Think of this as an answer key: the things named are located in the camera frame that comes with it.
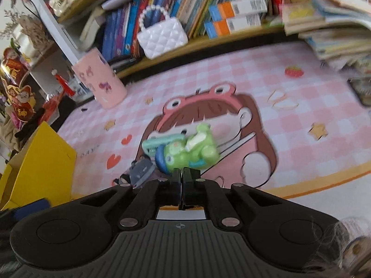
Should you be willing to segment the stack of magazines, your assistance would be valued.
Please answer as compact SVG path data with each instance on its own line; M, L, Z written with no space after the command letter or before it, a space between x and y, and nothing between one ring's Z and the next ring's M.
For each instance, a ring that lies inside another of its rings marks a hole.
M370 73L370 0L299 0L285 3L287 35L297 34L317 58L337 71Z

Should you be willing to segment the green frog toy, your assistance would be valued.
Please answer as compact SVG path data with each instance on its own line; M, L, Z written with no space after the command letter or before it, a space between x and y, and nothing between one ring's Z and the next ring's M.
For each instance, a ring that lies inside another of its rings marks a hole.
M161 144L155 153L155 164L165 174L185 167L208 168L219 159L220 154L210 125L205 123L197 125L195 134L189 137Z

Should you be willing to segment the red fortune god decoration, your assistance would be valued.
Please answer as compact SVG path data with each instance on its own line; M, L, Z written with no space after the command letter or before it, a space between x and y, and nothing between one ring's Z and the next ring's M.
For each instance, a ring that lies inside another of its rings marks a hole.
M21 122L28 122L35 113L35 94L29 85L22 85L27 72L19 54L12 47L7 47L1 60L1 81L14 115Z

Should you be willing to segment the yellow cardboard box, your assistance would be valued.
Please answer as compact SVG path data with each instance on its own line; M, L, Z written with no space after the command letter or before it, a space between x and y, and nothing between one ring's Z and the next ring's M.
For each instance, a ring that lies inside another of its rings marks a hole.
M1 210L47 199L51 206L71 200L77 152L46 122L13 156L1 176Z

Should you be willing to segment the white quilted pearl handbag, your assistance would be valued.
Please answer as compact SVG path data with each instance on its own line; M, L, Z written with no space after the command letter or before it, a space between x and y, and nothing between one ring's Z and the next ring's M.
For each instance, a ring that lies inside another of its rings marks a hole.
M160 11L165 19L146 28L144 19L149 11ZM148 5L140 13L138 24L140 32L137 40L150 60L188 44L188 37L180 21L176 17L170 17L164 7Z

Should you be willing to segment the pink sticker cylinder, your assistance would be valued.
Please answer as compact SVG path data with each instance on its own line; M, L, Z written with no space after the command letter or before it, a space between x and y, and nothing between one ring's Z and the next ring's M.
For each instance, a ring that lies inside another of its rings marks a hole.
M72 69L105 109L120 104L127 96L125 86L97 48L87 52Z

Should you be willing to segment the white cubby shelf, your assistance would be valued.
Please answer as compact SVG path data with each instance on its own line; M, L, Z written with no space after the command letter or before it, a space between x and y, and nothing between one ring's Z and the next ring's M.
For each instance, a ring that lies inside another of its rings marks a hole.
M29 75L34 79L42 91L42 96L47 98L63 90L61 83L55 75L59 75L65 83L75 92L72 100L84 103L93 97L72 72L71 63L56 44L51 44L42 55L33 59Z

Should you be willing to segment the wooden bookshelf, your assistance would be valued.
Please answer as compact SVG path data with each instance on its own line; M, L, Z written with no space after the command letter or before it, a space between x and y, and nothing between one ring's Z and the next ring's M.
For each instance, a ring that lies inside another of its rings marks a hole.
M73 41L69 38L58 24L54 16L48 10L47 5L43 0L31 0L36 5L36 10L40 14L41 20L44 22L47 30L58 44L59 48L65 54L69 62L73 65L85 55L83 51L76 48ZM221 53L221 46L224 44L232 44L245 39L252 41L254 38L266 39L275 34L284 35L283 27L274 26L256 26L249 27L239 32L234 32L230 35L221 36L219 38L208 39L206 36L188 40L184 30L180 26L180 22L171 18L167 13L164 13L165 20L155 24L151 28L143 26L144 16L151 8L147 8L140 14L139 32L140 44L145 47L147 55L150 59L143 58L138 63L125 68L118 72L118 77L123 79L128 75L143 71L148 68L154 68L156 65L162 65L176 58L185 59L187 63L191 61L190 54L205 49L212 49Z

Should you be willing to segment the pink checkered tablecloth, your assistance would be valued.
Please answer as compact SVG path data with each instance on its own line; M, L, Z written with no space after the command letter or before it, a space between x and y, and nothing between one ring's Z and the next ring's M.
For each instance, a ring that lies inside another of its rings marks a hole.
M143 141L207 123L221 161L204 178L337 218L370 217L370 110L305 43L209 58L127 90L117 106L92 101L60 128L77 151L74 198L110 187L143 154Z

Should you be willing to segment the orange white medicine box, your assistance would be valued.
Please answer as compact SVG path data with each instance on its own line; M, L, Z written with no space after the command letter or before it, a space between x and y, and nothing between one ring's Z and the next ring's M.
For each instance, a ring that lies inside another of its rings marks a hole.
M253 15L267 12L265 0L235 0L209 7L213 21L234 18L240 15Z

